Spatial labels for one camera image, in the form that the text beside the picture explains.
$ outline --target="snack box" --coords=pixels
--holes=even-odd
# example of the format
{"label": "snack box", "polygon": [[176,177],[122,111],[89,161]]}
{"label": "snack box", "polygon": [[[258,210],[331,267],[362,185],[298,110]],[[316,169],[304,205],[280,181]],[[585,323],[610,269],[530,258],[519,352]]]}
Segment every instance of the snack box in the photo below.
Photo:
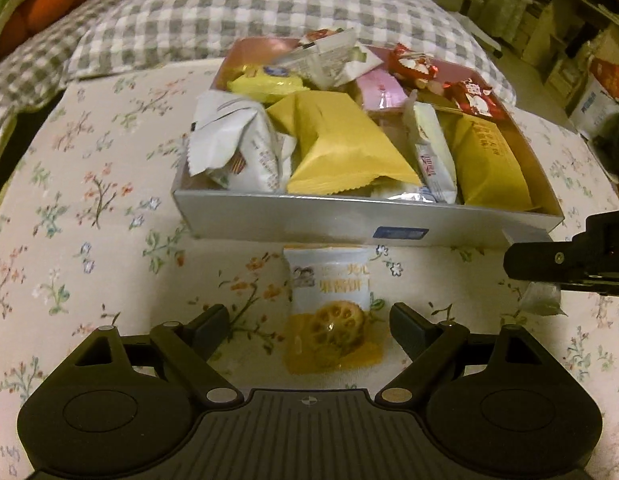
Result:
{"label": "snack box", "polygon": [[[225,90],[227,82],[240,74],[243,65],[267,64],[296,44],[298,40],[280,38],[238,40],[219,69],[214,88]],[[372,50],[384,61],[387,59],[388,49]],[[442,60],[435,63],[441,82],[472,78],[487,87],[474,70]],[[509,243],[504,231],[532,227],[549,232],[562,221],[563,213],[527,140],[507,111],[505,114],[504,120],[494,122],[521,165],[537,207],[534,212],[358,196],[229,192],[204,174],[190,177],[186,155],[179,163],[172,193],[192,234],[203,238],[506,248]]]}

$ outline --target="bed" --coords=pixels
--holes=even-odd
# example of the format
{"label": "bed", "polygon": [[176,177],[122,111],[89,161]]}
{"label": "bed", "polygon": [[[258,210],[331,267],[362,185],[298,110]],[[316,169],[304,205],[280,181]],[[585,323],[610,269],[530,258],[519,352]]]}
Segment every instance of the bed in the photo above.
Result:
{"label": "bed", "polygon": [[[232,338],[211,363],[245,390],[363,387],[374,394],[409,363],[389,340],[376,367],[287,374],[282,247],[194,240],[170,197],[195,98],[234,39],[334,25],[355,27],[365,43],[401,41],[481,72],[509,103],[561,201],[565,221],[554,240],[570,239],[590,214],[619,208],[582,140],[515,108],[511,85],[430,0],[122,0],[92,20],[56,64],[58,83],[37,106],[59,88],[64,95],[2,192],[0,480],[31,471],[16,434],[21,405],[99,325],[146,333],[224,303]],[[17,52],[10,66],[25,55]],[[1,142],[20,109],[16,86],[1,94],[8,108]],[[619,299],[567,292],[564,316],[541,317],[520,309],[520,284],[506,277],[499,251],[374,249],[377,322],[387,323],[389,306],[403,301],[428,319],[455,319],[474,332],[523,325],[599,404],[605,428],[589,472],[619,479]]]}

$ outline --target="screw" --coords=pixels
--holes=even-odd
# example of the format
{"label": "screw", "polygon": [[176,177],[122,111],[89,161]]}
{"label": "screw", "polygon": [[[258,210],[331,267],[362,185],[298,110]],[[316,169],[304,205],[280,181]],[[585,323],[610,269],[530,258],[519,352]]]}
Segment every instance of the screw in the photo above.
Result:
{"label": "screw", "polygon": [[207,399],[215,404],[227,404],[233,402],[238,394],[231,388],[214,388],[207,392]]}
{"label": "screw", "polygon": [[402,404],[403,402],[408,402],[408,400],[412,398],[412,392],[405,388],[388,388],[383,391],[381,397],[385,402]]}

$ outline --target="checkered blanket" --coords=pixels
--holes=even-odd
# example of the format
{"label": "checkered blanket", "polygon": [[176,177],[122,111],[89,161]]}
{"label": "checkered blanket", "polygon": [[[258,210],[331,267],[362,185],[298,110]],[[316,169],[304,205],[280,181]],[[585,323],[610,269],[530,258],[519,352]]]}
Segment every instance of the checkered blanket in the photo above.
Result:
{"label": "checkered blanket", "polygon": [[38,110],[64,88],[64,64],[78,41],[122,1],[86,1],[0,62],[0,154],[16,115]]}
{"label": "checkered blanket", "polygon": [[83,37],[68,76],[221,57],[238,38],[300,38],[328,27],[354,28],[362,43],[400,42],[471,67],[503,101],[515,103],[512,86],[474,38],[431,0],[129,0]]}

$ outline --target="yellow snack package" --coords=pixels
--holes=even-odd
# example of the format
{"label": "yellow snack package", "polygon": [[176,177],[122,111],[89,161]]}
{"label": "yellow snack package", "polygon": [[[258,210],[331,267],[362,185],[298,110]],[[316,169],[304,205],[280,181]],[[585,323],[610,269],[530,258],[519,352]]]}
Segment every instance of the yellow snack package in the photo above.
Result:
{"label": "yellow snack package", "polygon": [[496,124],[464,114],[445,138],[466,205],[532,209],[521,167]]}
{"label": "yellow snack package", "polygon": [[421,185],[385,133],[345,93],[298,92],[267,112],[299,142],[301,162],[287,185],[290,193],[338,193],[379,176]]}
{"label": "yellow snack package", "polygon": [[228,90],[263,104],[273,104],[286,95],[303,90],[303,79],[278,66],[247,65],[243,75],[228,83]]}
{"label": "yellow snack package", "polygon": [[385,323],[369,315],[367,247],[285,248],[292,274],[292,314],[285,364],[292,374],[378,364]]}

